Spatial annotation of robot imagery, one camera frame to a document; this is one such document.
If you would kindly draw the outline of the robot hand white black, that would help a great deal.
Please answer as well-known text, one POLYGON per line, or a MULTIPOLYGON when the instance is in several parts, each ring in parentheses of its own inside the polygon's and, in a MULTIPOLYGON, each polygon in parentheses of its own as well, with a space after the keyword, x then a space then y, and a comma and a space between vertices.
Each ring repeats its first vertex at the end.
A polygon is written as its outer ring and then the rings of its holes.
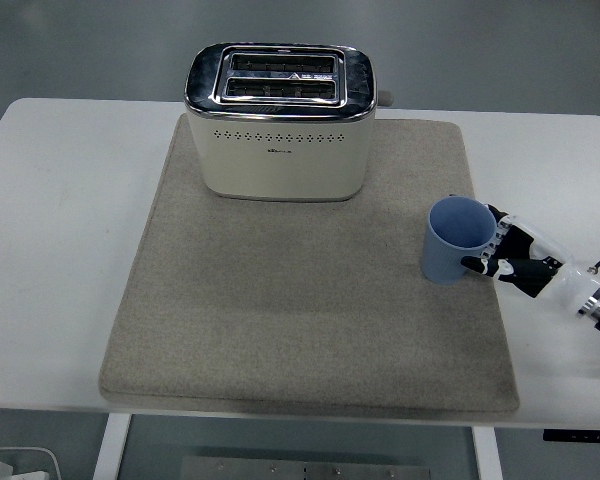
POLYGON ((488 210, 496 220, 494 238, 482 253, 465 256, 461 265, 510 283, 531 298, 550 299, 582 314, 600 296, 600 279, 579 265, 573 255, 521 217, 488 210))

